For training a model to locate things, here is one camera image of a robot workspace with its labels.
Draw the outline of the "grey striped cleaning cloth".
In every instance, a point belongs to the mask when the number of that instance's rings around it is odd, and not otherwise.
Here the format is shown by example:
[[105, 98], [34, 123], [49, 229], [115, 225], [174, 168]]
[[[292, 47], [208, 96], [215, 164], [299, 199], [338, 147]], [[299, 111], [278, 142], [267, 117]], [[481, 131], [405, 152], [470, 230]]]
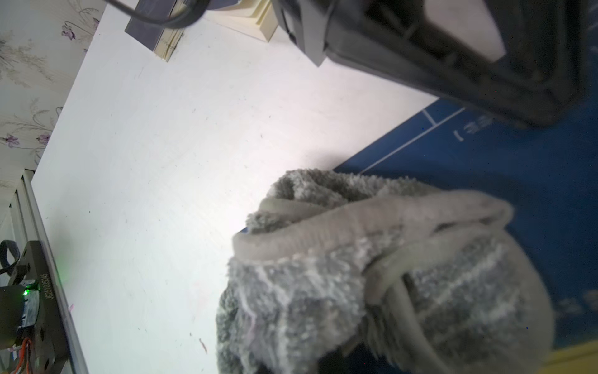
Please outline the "grey striped cleaning cloth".
[[554, 313], [513, 216], [475, 190], [288, 171], [232, 239], [218, 370], [343, 373], [364, 346], [410, 373], [537, 372]]

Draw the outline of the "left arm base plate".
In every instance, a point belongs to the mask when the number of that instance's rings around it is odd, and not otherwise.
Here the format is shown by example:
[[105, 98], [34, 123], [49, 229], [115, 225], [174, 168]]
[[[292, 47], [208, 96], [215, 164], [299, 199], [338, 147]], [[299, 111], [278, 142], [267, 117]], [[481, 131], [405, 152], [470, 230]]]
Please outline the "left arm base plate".
[[59, 374], [69, 360], [69, 346], [42, 243], [20, 250], [1, 242], [1, 352], [9, 355], [4, 373]]

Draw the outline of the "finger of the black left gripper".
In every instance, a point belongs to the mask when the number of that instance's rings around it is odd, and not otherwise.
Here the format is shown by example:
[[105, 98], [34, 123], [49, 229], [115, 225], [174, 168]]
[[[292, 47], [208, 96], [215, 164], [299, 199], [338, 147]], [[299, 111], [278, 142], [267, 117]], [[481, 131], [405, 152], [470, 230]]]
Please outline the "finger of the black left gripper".
[[585, 90], [586, 1], [275, 1], [315, 65], [330, 59], [518, 125], [556, 123]]

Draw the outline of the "blue book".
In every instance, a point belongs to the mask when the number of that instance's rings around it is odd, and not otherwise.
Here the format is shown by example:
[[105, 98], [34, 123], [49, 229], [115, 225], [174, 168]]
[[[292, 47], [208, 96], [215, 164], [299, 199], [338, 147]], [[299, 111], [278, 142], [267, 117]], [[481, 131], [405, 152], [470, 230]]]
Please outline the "blue book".
[[[135, 11], [154, 19], [172, 18], [186, 9], [188, 9], [186, 1], [181, 0], [141, 0], [135, 7]], [[170, 60], [183, 35], [183, 29], [163, 28], [143, 23], [132, 17], [125, 32], [165, 62]]]
[[269, 0], [211, 1], [202, 18], [266, 43], [278, 27], [277, 16]]
[[556, 126], [517, 129], [438, 100], [338, 167], [410, 176], [509, 201], [509, 228], [543, 276], [557, 315], [549, 373], [597, 371], [597, 74]]

